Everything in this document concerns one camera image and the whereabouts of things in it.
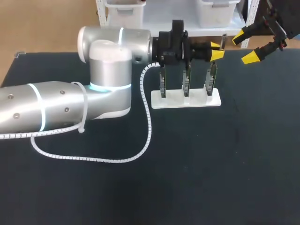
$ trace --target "coiled white cable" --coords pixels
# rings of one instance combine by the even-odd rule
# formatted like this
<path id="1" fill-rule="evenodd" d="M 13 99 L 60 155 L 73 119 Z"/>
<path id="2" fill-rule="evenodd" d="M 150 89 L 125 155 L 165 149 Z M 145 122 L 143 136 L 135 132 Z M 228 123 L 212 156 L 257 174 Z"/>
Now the coiled white cable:
<path id="1" fill-rule="evenodd" d="M 149 65 L 147 65 L 145 67 L 145 69 L 142 71 L 141 74 L 141 78 L 140 78 L 140 91 L 141 91 L 141 96 L 142 96 L 142 101 L 144 103 L 145 106 L 145 111 L 146 111 L 146 116 L 147 116 L 147 122 L 148 122 L 148 136 L 147 136 L 147 140 L 146 143 L 143 147 L 143 149 L 135 156 L 130 157 L 130 158 L 126 158 L 126 159 L 104 159 L 104 158 L 93 158 L 93 157 L 79 157 L 79 156 L 61 156 L 61 155 L 56 155 L 56 154 L 51 154 L 51 153 L 47 153 L 43 150 L 41 150 L 35 140 L 34 137 L 39 137 L 39 136 L 47 136 L 47 135 L 54 135 L 54 134 L 62 134 L 62 133 L 66 133 L 72 130 L 76 130 L 78 129 L 80 132 L 80 129 L 82 131 L 82 128 L 84 126 L 85 123 L 85 119 L 86 119 L 86 115 L 87 115 L 87 95 L 86 95 L 86 90 L 85 88 L 82 86 L 81 83 L 75 82 L 76 84 L 78 84 L 83 91 L 84 96 L 84 101 L 85 101 L 85 105 L 84 105 L 84 112 L 83 112 L 83 118 L 82 118 L 82 122 L 79 124 L 76 124 L 74 126 L 68 127 L 68 128 L 62 128 L 62 129 L 56 129 L 56 130 L 50 130 L 50 131 L 43 131 L 43 132 L 32 132 L 32 133 L 22 133 L 22 134 L 5 134 L 5 135 L 0 135 L 0 139 L 13 139 L 13 138 L 26 138 L 26 137 L 30 137 L 30 141 L 31 144 L 33 146 L 33 148 L 40 154 L 50 157 L 50 158 L 56 158 L 56 159 L 68 159 L 68 160 L 81 160 L 81 161 L 92 161 L 92 162 L 103 162 L 103 163 L 128 163 L 131 161 L 136 160 L 137 158 L 139 158 L 142 154 L 145 153 L 145 151 L 147 150 L 149 144 L 150 144 L 150 140 L 151 140 L 151 135 L 152 135 L 152 124 L 151 124 L 151 116 L 150 116 L 150 112 L 149 112 L 149 107 L 147 104 L 147 99 L 144 93 L 144 86 L 143 86 L 143 81 L 144 81 L 144 77 L 146 75 L 146 72 L 152 68 L 152 67 L 159 67 L 159 63 L 151 63 Z"/>

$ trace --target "metal shelf rack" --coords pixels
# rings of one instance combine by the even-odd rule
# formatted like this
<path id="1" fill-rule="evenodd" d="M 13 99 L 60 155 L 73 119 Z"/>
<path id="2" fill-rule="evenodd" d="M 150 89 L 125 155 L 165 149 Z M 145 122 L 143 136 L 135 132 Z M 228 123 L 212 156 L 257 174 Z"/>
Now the metal shelf rack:
<path id="1" fill-rule="evenodd" d="M 248 0 L 248 18 L 244 21 L 241 15 L 245 0 L 237 5 L 232 21 L 228 27 L 200 28 L 197 24 L 195 0 L 148 0 L 144 9 L 143 29 L 150 30 L 153 36 L 158 36 L 159 31 L 169 31 L 172 19 L 183 19 L 185 29 L 192 37 L 221 36 L 227 33 L 229 36 L 238 34 L 242 27 L 251 25 L 256 16 L 259 0 Z M 106 26 L 104 0 L 96 0 L 100 26 Z M 249 39 L 241 44 L 241 48 L 247 48 Z"/>

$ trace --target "black table surface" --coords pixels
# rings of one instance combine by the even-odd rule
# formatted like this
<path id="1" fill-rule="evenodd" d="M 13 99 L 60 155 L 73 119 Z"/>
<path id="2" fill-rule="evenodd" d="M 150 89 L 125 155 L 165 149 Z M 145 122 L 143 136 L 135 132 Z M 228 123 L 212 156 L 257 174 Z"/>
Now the black table surface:
<path id="1" fill-rule="evenodd" d="M 279 225 L 300 223 L 300 51 L 243 65 L 249 51 L 227 51 L 216 87 L 222 105 L 151 109 L 153 135 L 138 160 L 105 164 L 56 160 L 29 139 L 0 141 L 1 225 Z M 193 63 L 192 88 L 209 64 Z M 86 131 L 37 138 L 62 155 L 127 158 L 147 136 L 133 67 L 132 107 L 122 118 L 93 120 Z M 182 71 L 167 70 L 180 88 Z M 3 86 L 44 81 L 89 83 L 76 53 L 28 53 L 14 60 Z M 145 78 L 158 90 L 157 69 Z"/>

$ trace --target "white storage bin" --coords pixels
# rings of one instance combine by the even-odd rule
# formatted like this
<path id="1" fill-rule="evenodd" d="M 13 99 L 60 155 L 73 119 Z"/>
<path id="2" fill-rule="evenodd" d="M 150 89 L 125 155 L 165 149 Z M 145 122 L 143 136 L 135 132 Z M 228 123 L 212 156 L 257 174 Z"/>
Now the white storage bin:
<path id="1" fill-rule="evenodd" d="M 228 27 L 240 0 L 196 0 L 199 24 L 203 28 Z"/>
<path id="2" fill-rule="evenodd" d="M 108 8 L 109 26 L 140 29 L 146 1 L 141 0 L 105 0 Z"/>

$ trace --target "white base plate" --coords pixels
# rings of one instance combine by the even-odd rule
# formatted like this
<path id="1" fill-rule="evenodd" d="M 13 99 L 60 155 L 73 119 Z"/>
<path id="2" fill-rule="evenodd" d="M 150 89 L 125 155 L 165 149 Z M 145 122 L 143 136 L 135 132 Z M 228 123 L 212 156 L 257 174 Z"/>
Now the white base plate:
<path id="1" fill-rule="evenodd" d="M 159 90 L 151 92 L 153 109 L 210 107 L 222 104 L 219 91 L 214 88 L 212 96 L 207 96 L 206 89 L 190 89 L 189 97 L 184 97 L 183 90 L 167 90 L 166 98 L 161 98 Z"/>

